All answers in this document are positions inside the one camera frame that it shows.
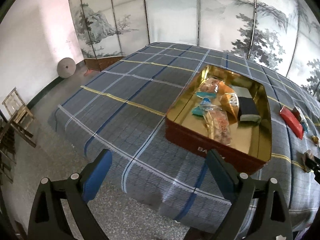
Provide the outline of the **red silver snack packet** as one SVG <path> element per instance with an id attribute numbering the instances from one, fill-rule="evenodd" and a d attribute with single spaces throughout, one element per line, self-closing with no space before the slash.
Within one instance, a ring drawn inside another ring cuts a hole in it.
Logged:
<path id="1" fill-rule="evenodd" d="M 309 132 L 309 126 L 307 123 L 307 120 L 302 112 L 302 110 L 295 106 L 292 110 L 293 115 L 296 117 L 296 119 L 299 121 L 299 123 L 301 124 L 303 131 L 308 133 Z"/>

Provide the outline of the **clear nut bar packet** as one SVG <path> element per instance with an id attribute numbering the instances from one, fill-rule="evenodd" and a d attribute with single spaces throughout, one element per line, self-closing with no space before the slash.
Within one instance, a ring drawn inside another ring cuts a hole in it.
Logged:
<path id="1" fill-rule="evenodd" d="M 220 82 L 220 80 L 210 77 L 200 84 L 199 90 L 206 93 L 217 93 Z"/>

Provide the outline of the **painted folding screen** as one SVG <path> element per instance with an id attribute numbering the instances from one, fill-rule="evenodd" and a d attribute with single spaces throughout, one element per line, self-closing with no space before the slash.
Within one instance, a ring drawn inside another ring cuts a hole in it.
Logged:
<path id="1" fill-rule="evenodd" d="M 182 43 L 253 61 L 319 97 L 319 8 L 312 0 L 68 1 L 90 69 L 153 42 Z"/>

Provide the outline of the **orange snack packet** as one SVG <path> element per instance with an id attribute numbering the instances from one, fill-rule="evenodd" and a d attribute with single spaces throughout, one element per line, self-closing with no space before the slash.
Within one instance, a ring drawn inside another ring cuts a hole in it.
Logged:
<path id="1" fill-rule="evenodd" d="M 223 81 L 220 81 L 217 93 L 221 107 L 237 120 L 240 107 L 235 90 L 227 86 Z"/>

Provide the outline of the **gold red biscuit tin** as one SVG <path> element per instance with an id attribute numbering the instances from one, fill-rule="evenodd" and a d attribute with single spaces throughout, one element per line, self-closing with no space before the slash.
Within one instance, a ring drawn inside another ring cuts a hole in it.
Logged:
<path id="1" fill-rule="evenodd" d="M 167 111 L 165 137 L 195 155 L 211 149 L 237 171 L 254 174 L 271 159 L 271 113 L 265 87 L 206 65 Z"/>

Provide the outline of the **small clear yellow snack packet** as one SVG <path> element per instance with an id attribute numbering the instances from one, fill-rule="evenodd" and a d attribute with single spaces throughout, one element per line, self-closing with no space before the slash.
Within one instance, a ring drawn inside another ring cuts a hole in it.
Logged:
<path id="1" fill-rule="evenodd" d="M 314 170 L 316 163 L 311 150 L 307 150 L 304 152 L 302 156 L 302 161 L 306 173 L 309 173 Z"/>

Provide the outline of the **teal candy wrapper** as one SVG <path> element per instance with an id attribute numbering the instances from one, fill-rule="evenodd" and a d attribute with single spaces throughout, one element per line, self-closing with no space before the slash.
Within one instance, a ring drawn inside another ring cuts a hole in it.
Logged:
<path id="1" fill-rule="evenodd" d="M 194 107 L 194 108 L 191 110 L 191 113 L 192 113 L 192 115 L 195 115 L 195 116 L 204 116 L 205 113 L 206 113 L 206 111 L 207 111 L 206 108 L 197 106 L 197 107 Z"/>

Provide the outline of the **blue grey snack packet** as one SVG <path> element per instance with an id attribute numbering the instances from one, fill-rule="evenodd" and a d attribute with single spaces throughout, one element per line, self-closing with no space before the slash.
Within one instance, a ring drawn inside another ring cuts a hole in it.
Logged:
<path id="1" fill-rule="evenodd" d="M 238 120 L 240 122 L 253 122 L 259 124 L 261 116 L 253 101 L 249 90 L 245 87 L 232 86 L 239 101 Z"/>

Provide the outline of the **clear bag of peanuts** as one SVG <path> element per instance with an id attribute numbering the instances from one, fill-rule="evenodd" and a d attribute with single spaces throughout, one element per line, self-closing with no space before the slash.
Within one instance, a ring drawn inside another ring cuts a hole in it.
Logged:
<path id="1" fill-rule="evenodd" d="M 229 145 L 232 139 L 226 111 L 219 106 L 212 106 L 207 109 L 203 117 L 206 122 L 208 137 L 223 145 Z"/>

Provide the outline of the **small wooden folding chair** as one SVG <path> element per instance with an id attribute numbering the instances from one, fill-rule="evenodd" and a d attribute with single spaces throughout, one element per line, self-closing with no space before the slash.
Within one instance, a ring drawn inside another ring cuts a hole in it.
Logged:
<path id="1" fill-rule="evenodd" d="M 27 129 L 35 120 L 28 106 L 24 103 L 16 88 L 14 88 L 2 101 L 9 117 L 1 113 L 1 158 L 16 164 L 15 135 L 21 137 L 31 147 L 35 148 L 33 134 Z"/>

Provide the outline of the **small gold wrapped candy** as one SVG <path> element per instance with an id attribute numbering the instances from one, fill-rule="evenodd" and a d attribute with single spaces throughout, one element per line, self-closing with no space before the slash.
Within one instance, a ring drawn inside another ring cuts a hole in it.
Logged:
<path id="1" fill-rule="evenodd" d="M 313 136 L 311 137 L 311 139 L 312 139 L 313 143 L 314 143 L 316 146 L 319 146 L 319 145 L 320 145 L 320 139 L 319 139 L 319 137 L 317 137 L 316 135 L 313 135 Z"/>

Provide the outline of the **round grey stone disc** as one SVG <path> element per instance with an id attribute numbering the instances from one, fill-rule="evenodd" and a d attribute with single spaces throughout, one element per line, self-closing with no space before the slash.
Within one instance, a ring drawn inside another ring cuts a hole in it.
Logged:
<path id="1" fill-rule="evenodd" d="M 57 64 L 57 74 L 59 77 L 66 79 L 71 77 L 76 70 L 76 63 L 70 57 L 65 57 Z"/>

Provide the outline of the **blue white candy wrapper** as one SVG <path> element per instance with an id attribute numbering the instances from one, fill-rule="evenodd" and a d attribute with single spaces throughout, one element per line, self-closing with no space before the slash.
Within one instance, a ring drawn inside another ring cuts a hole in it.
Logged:
<path id="1" fill-rule="evenodd" d="M 200 103 L 201 107 L 210 107 L 211 105 L 212 105 L 212 102 L 211 102 L 210 98 L 203 98 Z"/>

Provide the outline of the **grey plaid tablecloth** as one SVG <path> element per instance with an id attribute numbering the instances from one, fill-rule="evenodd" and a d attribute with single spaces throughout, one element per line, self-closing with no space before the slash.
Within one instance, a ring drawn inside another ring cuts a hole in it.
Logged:
<path id="1" fill-rule="evenodd" d="M 92 78 L 49 118 L 53 129 L 94 160 L 112 151 L 108 178 L 130 197 L 161 215 L 214 232 L 230 202 L 202 157 L 165 138 L 164 116 L 187 83 L 212 64 L 251 77 L 266 89 L 272 120 L 272 158 L 254 177 L 277 178 L 289 205 L 292 227 L 311 224 L 319 208 L 319 184 L 302 167 L 301 154 L 319 148 L 298 139 L 279 115 L 298 106 L 310 131 L 319 134 L 319 103 L 280 74 L 239 57 L 187 44 L 155 42 Z"/>

